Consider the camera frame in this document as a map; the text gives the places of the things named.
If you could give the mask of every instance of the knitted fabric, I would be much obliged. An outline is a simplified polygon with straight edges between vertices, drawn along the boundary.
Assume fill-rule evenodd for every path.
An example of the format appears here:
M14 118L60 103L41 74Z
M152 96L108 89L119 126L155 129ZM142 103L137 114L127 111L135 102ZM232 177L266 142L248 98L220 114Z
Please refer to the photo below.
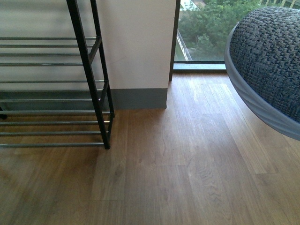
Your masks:
M250 12L234 30L230 56L258 95L300 122L300 10L264 7Z

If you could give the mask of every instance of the wooden floor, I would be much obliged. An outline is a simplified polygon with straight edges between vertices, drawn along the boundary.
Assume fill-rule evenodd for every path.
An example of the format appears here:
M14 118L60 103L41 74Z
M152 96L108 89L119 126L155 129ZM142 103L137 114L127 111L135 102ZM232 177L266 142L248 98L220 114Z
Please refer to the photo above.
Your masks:
M174 75L167 109L116 111L111 144L1 149L0 224L300 224L300 142L226 75Z

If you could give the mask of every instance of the green foliage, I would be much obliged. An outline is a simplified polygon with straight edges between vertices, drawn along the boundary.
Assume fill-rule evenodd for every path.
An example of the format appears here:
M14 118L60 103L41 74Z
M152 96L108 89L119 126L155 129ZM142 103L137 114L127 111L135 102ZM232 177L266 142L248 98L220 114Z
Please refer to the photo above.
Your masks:
M193 60L223 60L228 34L259 0L206 0L200 11L186 11L178 29Z

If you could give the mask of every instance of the glass window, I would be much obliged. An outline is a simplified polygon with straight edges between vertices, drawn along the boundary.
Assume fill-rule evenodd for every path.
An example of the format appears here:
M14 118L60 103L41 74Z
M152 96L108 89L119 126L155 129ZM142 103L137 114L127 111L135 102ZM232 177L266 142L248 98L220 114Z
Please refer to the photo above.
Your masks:
M228 34L263 6L299 8L299 0L180 0L175 62L223 62Z

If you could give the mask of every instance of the gray baseboard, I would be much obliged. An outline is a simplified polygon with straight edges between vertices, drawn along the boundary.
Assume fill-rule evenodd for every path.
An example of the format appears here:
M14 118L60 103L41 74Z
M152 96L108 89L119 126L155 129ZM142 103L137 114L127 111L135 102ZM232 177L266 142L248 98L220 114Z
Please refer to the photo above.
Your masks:
M88 91L2 92L1 99L90 98ZM114 109L166 108L167 89L112 89ZM92 102L16 102L2 103L3 110L92 110ZM104 108L108 109L107 98Z
M167 107L168 89L112 89L115 109L155 109Z

